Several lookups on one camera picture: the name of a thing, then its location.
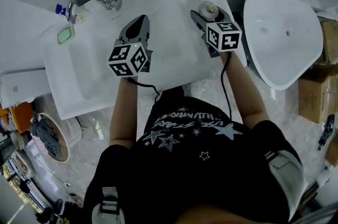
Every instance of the green soap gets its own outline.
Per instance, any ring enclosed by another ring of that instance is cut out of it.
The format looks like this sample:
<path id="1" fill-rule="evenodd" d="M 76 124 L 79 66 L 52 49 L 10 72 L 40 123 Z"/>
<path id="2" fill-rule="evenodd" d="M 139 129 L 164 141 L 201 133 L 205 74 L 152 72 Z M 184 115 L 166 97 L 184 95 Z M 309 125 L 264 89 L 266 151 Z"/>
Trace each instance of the green soap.
<path id="1" fill-rule="evenodd" d="M 73 31 L 70 26 L 65 27 L 61 32 L 58 34 L 58 41 L 59 44 L 65 43 L 67 40 L 70 40 L 73 37 Z"/>

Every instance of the black t-shirt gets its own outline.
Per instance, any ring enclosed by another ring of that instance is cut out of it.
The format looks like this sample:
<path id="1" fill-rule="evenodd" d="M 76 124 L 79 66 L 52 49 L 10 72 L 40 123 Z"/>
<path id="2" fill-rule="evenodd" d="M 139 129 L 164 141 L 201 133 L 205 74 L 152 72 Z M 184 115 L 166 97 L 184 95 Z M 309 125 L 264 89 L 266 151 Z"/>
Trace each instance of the black t-shirt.
<path id="1" fill-rule="evenodd" d="M 287 223 L 288 202 L 266 159 L 282 150 L 299 160 L 270 121 L 250 130 L 201 100 L 160 100 L 131 149 L 113 145 L 102 153 L 84 211 L 90 220 L 102 187 L 115 186 L 127 224 L 174 223 L 200 204 L 253 221 Z"/>

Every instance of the faucet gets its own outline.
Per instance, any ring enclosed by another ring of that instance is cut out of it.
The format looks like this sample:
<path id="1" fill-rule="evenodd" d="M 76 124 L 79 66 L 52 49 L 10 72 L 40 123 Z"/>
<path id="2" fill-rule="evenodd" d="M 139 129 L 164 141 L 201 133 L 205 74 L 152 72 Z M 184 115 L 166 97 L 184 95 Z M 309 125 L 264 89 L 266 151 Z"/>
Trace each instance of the faucet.
<path id="1" fill-rule="evenodd" d="M 67 21 L 71 24 L 74 25 L 76 20 L 72 15 L 72 9 L 73 5 L 76 0 L 70 0 L 67 10 L 65 13 L 65 16 L 67 18 Z M 120 10 L 121 5 L 122 5 L 122 0 L 97 0 L 98 3 L 102 4 L 107 10 L 110 10 L 112 8 L 115 8 L 115 10 Z"/>

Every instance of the sink basin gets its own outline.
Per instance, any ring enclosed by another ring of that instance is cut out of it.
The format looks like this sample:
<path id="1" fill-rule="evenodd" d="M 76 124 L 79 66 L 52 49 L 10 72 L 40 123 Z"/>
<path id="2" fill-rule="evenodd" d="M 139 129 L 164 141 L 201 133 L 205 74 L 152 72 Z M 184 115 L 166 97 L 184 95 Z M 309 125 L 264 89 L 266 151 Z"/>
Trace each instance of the sink basin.
<path id="1" fill-rule="evenodd" d="M 122 28 L 143 14 L 150 21 L 148 48 L 153 55 L 150 72 L 140 73 L 139 82 L 166 90 L 206 78 L 221 68 L 221 60 L 210 58 L 202 32 L 190 19 L 190 10 L 204 1 L 216 3 L 233 20 L 226 0 L 122 0 L 118 12 L 91 0 L 74 12 L 84 18 L 73 26 L 72 40 L 63 45 L 57 42 L 57 33 L 68 25 L 66 19 L 49 28 L 40 42 L 60 117 L 67 119 L 115 104 L 119 78 L 106 62 Z M 237 54 L 245 64 L 241 43 Z M 153 93 L 152 88 L 138 88 L 139 96 Z"/>
<path id="2" fill-rule="evenodd" d="M 320 22 L 300 0 L 246 0 L 244 27 L 255 68 L 273 89 L 288 88 L 322 53 Z"/>

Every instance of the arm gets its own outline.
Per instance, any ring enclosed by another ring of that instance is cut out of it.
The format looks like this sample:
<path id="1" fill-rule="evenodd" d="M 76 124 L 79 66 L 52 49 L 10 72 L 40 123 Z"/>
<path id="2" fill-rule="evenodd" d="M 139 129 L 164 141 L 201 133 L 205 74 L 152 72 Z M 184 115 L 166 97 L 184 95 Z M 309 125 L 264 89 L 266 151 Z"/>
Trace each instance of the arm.
<path id="1" fill-rule="evenodd" d="M 228 53 L 220 55 L 224 64 Z M 260 93 L 234 52 L 226 72 L 243 123 L 253 128 L 260 121 L 268 120 L 269 116 Z"/>
<path id="2" fill-rule="evenodd" d="M 119 144 L 131 148 L 137 132 L 137 85 L 121 78 L 110 122 L 109 145 Z"/>

